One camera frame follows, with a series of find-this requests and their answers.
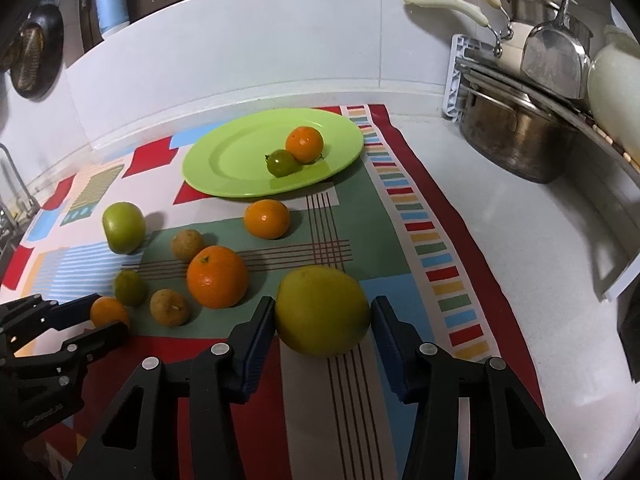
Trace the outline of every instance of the blue label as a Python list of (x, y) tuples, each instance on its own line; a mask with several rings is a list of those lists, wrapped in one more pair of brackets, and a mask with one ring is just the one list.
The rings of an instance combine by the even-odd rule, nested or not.
[(95, 8), (98, 12), (101, 34), (116, 25), (129, 21), (127, 0), (95, 0)]

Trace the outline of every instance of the colorful tablecloth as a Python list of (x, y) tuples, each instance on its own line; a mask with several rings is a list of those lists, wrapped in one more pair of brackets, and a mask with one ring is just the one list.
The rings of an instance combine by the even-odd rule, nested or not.
[[(218, 124), (118, 153), (58, 184), (11, 262), (0, 300), (36, 292), (61, 302), (98, 292), (111, 295), (120, 269), (136, 269), (151, 292), (174, 288), (190, 298), (193, 319), (164, 328), (148, 307), (132, 309), (126, 346), (90, 366), (85, 407), (46, 432), (63, 475), (116, 391), (143, 358), (192, 357), (248, 320), (263, 295), (274, 296), (290, 269), (325, 264), (361, 283), (367, 297), (386, 295), (399, 319), (414, 324), (459, 358), (501, 355), (542, 406), (526, 344), (500, 286), (463, 219), (389, 120), (383, 105), (332, 107), (362, 131), (356, 163), (332, 179), (279, 197), (291, 210), (290, 234), (260, 240), (242, 225), (246, 201), (200, 193), (180, 167), (191, 145)], [(134, 255), (113, 254), (100, 218), (113, 202), (133, 202), (146, 215), (149, 236)], [(237, 251), (251, 272), (249, 293), (226, 310), (196, 307), (186, 290), (185, 264), (170, 240), (185, 227), (209, 244)], [(44, 335), (25, 352), (56, 350), (63, 336)], [(330, 359), (302, 356), (276, 338), (257, 393), (233, 416), (248, 480), (391, 480), (402, 475), (415, 406), (389, 389), (369, 335)], [(181, 478), (192, 478), (187, 401), (180, 404)], [(461, 415), (461, 442), (468, 421)], [(457, 478), (465, 477), (464, 452)]]

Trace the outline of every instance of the plate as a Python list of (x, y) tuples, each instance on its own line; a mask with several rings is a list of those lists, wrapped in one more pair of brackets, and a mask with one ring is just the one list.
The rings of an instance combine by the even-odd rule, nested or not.
[[(324, 139), (322, 158), (296, 173), (274, 177), (265, 155), (284, 149), (298, 126), (312, 126)], [(231, 121), (196, 142), (182, 163), (187, 183), (213, 196), (248, 198), (300, 189), (320, 182), (358, 158), (364, 137), (348, 118), (312, 108), (267, 110)]]

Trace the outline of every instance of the metal screw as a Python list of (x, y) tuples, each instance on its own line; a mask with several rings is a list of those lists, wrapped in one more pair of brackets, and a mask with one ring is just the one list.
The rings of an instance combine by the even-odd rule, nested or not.
[(422, 343), (420, 345), (420, 353), (425, 355), (436, 355), (438, 353), (438, 347), (433, 343)]
[(144, 361), (142, 361), (142, 367), (145, 370), (153, 370), (160, 364), (160, 359), (157, 357), (147, 357)]
[(489, 366), (494, 370), (504, 370), (507, 367), (507, 363), (500, 357), (492, 357), (489, 359)]
[(216, 343), (211, 347), (211, 353), (213, 355), (224, 355), (229, 352), (229, 345), (226, 343)]

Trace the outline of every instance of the green tomato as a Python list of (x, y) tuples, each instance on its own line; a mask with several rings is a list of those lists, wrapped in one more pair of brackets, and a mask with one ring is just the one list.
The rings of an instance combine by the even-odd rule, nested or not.
[(276, 150), (267, 155), (267, 170), (273, 176), (287, 176), (300, 169), (296, 159), (287, 150)]

